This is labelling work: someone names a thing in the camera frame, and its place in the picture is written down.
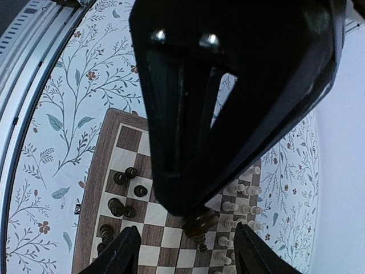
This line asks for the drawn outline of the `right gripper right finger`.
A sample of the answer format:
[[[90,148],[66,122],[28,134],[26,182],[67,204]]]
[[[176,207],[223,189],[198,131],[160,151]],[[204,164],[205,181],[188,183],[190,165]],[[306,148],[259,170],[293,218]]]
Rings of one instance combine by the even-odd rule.
[[[296,274],[247,224],[238,223],[234,235],[236,272],[252,274]]]

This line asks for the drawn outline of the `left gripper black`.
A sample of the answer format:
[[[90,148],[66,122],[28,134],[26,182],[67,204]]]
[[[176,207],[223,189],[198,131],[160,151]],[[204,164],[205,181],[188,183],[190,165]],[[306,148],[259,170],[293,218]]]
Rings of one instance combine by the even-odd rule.
[[[129,16],[141,87],[191,92],[212,71],[244,90],[306,93],[333,74],[346,1],[136,1]]]

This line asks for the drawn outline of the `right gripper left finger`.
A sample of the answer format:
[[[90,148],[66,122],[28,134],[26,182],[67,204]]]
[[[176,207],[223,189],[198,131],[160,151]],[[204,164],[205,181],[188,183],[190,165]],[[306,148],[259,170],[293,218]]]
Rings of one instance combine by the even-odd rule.
[[[135,225],[125,227],[80,274],[137,273],[141,236]]]

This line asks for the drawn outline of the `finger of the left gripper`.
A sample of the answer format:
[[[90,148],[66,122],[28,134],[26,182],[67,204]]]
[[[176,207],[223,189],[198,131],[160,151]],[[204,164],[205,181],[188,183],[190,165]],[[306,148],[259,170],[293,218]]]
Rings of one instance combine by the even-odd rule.
[[[229,120],[218,132],[216,142],[193,165],[188,198],[196,205],[189,213],[204,211],[204,204],[259,159],[274,166],[264,181],[273,188],[280,209],[287,210],[287,186],[297,179],[304,187],[305,205],[314,209],[318,196],[319,168],[317,131],[311,128],[312,113],[296,116],[283,130],[270,130],[270,124],[255,125],[256,110],[238,121]]]
[[[175,216],[200,202],[195,163],[210,130],[211,65],[149,49],[136,57],[148,118],[152,175],[158,201]]]

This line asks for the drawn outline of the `dark piece placed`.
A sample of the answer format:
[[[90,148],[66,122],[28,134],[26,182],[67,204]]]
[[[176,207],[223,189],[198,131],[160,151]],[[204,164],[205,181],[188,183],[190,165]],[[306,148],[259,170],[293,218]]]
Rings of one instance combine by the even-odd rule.
[[[98,256],[103,253],[103,251],[106,249],[107,245],[103,242],[99,243],[96,247]]]

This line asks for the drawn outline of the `dark piece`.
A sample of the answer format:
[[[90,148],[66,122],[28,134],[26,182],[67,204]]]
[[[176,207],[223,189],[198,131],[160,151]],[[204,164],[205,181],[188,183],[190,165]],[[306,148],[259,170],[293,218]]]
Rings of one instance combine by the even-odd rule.
[[[111,198],[108,201],[108,208],[109,208],[111,214],[115,217],[121,217],[125,213],[124,204],[117,198]]]
[[[100,237],[102,242],[106,245],[113,241],[114,229],[109,224],[103,224],[99,228]]]

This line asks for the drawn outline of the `dark pawn file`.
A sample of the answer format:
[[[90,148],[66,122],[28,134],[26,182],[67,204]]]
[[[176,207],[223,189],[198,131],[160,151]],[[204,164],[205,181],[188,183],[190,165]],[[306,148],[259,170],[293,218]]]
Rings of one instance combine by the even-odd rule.
[[[136,216],[136,210],[130,205],[125,206],[124,217],[133,219]]]
[[[206,206],[200,207],[192,212],[188,217],[183,218],[182,230],[187,238],[192,239],[201,253],[205,253],[206,233],[219,221],[220,213]]]

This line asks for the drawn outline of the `wooden chess board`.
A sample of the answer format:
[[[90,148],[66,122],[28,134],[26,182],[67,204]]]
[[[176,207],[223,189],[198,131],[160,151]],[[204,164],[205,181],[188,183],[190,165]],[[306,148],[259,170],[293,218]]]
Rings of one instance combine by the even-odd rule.
[[[138,176],[125,185],[115,184],[114,174],[125,173],[128,167],[137,168]],[[133,189],[138,185],[148,190],[145,197],[139,198],[133,193]],[[135,208],[135,218],[113,216],[108,208],[111,198],[119,199],[124,206]],[[223,272],[210,268],[209,250],[201,253],[197,244],[183,233],[181,219],[169,214],[156,200],[153,193],[147,120],[136,114],[115,108],[107,111],[83,200],[78,207],[80,217],[72,264],[73,273],[79,273],[98,257],[96,247],[102,242],[99,228],[103,224],[109,224],[114,229],[114,236],[125,227],[137,227],[141,235],[139,273],[236,271],[235,262]],[[210,229],[206,233],[206,245]]]

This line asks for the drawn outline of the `dark pawn placed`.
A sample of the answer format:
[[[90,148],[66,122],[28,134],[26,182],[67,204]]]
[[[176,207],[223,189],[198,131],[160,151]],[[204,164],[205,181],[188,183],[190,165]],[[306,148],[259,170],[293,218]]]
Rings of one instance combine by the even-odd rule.
[[[148,190],[144,186],[138,185],[133,189],[133,193],[135,196],[142,198],[148,194]]]

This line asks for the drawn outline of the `dark pawn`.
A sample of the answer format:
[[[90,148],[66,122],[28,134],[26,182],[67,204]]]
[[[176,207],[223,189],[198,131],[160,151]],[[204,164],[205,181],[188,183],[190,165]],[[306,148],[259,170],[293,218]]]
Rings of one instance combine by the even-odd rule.
[[[138,172],[138,169],[135,168],[135,167],[128,167],[126,170],[125,170],[125,175],[126,177],[131,180],[131,179],[134,179],[135,177],[137,177],[139,174]]]

